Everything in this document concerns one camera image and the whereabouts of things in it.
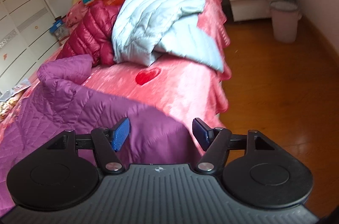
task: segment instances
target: pink bedspread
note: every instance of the pink bedspread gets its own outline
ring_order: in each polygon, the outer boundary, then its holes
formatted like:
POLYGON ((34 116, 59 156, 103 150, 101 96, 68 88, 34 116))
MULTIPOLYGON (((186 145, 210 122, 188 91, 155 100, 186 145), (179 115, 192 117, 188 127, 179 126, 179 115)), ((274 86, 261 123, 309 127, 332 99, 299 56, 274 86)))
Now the pink bedspread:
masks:
MULTIPOLYGON (((221 0, 206 0, 204 12, 199 14, 198 26, 215 39, 221 55, 229 45, 229 37, 223 24, 226 17, 221 9, 221 0)), ((48 61, 54 60, 58 49, 48 61)), ((228 108, 228 101, 219 82, 231 77, 229 67, 224 64, 224 73, 217 73, 205 65, 170 55, 160 57, 148 68, 132 63, 116 64, 111 67, 97 66, 83 84, 107 94, 134 99, 155 106, 165 114, 184 123, 192 135, 192 121, 199 117, 209 126, 223 126, 216 114, 228 108)), ((34 74, 33 83, 23 95, 29 96, 38 79, 34 74)), ((0 142, 4 129, 12 122, 20 102, 0 124, 0 142)), ((193 137, 199 152, 203 151, 193 137)))

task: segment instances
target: logo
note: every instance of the logo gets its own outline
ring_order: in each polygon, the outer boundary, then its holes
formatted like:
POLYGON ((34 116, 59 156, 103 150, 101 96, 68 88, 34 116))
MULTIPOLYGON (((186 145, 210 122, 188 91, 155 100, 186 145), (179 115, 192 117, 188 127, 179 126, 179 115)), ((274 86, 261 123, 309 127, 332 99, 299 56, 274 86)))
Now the logo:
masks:
POLYGON ((165 170, 163 167, 161 166, 157 166, 155 169, 154 169, 157 173, 160 173, 162 172, 163 170, 165 170))

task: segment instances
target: white wardrobe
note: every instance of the white wardrobe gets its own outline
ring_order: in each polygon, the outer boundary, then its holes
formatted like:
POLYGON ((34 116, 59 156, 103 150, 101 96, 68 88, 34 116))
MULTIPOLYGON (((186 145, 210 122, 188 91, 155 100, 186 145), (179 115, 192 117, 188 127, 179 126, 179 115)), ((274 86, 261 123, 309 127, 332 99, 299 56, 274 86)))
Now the white wardrobe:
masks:
POLYGON ((30 75, 59 47, 44 0, 0 0, 0 92, 30 75))

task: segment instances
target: red heart pattern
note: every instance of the red heart pattern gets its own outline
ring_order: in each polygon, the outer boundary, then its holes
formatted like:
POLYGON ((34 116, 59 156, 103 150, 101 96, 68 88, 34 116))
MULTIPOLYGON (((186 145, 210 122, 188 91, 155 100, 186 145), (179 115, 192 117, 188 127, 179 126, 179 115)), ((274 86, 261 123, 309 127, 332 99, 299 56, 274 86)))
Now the red heart pattern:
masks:
POLYGON ((136 75, 135 81, 139 85, 144 85, 145 83, 156 78, 160 74, 160 72, 161 72, 161 69, 158 67, 147 69, 147 70, 142 70, 136 75))

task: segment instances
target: red puffer jacket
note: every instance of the red puffer jacket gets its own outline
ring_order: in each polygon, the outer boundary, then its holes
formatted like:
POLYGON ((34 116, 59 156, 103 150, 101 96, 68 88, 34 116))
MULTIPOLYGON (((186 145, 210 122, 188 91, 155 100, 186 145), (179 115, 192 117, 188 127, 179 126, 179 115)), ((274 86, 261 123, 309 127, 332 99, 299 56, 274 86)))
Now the red puffer jacket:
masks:
POLYGON ((120 8, 105 6, 102 1, 94 3, 72 32, 57 59, 89 54, 93 58, 93 66, 113 65, 111 35, 120 8))

